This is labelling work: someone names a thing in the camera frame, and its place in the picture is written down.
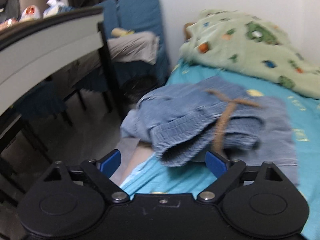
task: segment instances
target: blue bed sheet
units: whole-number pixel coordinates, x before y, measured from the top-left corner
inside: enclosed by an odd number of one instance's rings
[[[182,61],[167,84],[197,83],[215,75],[244,86],[253,96],[273,96],[286,103],[299,162],[298,189],[310,206],[308,222],[302,233],[308,239],[320,240],[320,101],[302,97],[268,81],[201,65],[189,66]],[[203,163],[169,168],[151,156],[133,170],[121,187],[131,196],[152,192],[191,192],[196,196],[215,179]]]

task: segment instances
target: gray blanket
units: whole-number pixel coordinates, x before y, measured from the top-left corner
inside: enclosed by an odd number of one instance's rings
[[[128,36],[108,39],[113,61],[144,61],[154,65],[157,60],[159,37],[152,32],[140,32]],[[91,52],[68,66],[68,86],[74,86],[92,70],[101,65],[97,51]]]

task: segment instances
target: metal screw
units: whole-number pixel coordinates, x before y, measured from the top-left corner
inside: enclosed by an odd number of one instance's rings
[[[114,199],[114,200],[124,200],[125,198],[127,198],[127,194],[125,192],[122,192],[122,191],[117,191],[115,193],[113,193],[111,195],[111,197]]]
[[[168,202],[168,201],[167,201],[166,199],[160,199],[160,200],[159,200],[159,203],[160,203],[160,204],[167,204],[167,202]]]
[[[204,192],[201,192],[199,196],[204,200],[211,200],[211,199],[214,199],[216,195],[211,191],[204,191]]]

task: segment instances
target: plastic bag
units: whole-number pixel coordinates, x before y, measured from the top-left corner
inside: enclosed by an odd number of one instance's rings
[[[50,7],[44,11],[43,13],[44,18],[53,16],[62,12],[68,12],[73,9],[70,6],[66,6],[64,2],[61,2],[60,0],[48,0],[47,5],[49,5]]]
[[[12,25],[15,25],[16,23],[17,23],[16,19],[13,19],[13,18],[12,19],[8,19],[5,22],[0,23],[0,31],[4,30],[6,28],[9,28]]]
[[[30,5],[23,11],[20,22],[36,20],[40,18],[41,14],[39,8],[35,5]]]

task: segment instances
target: white plastic bag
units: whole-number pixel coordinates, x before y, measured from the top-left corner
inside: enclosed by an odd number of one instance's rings
[[[23,11],[20,22],[30,21],[30,20],[40,19],[40,18],[41,18],[41,14],[40,14],[39,8],[35,5],[30,5]]]
[[[61,11],[61,8],[66,6],[60,0],[48,0],[47,5],[49,5],[50,7],[44,11],[44,18],[58,14]]]

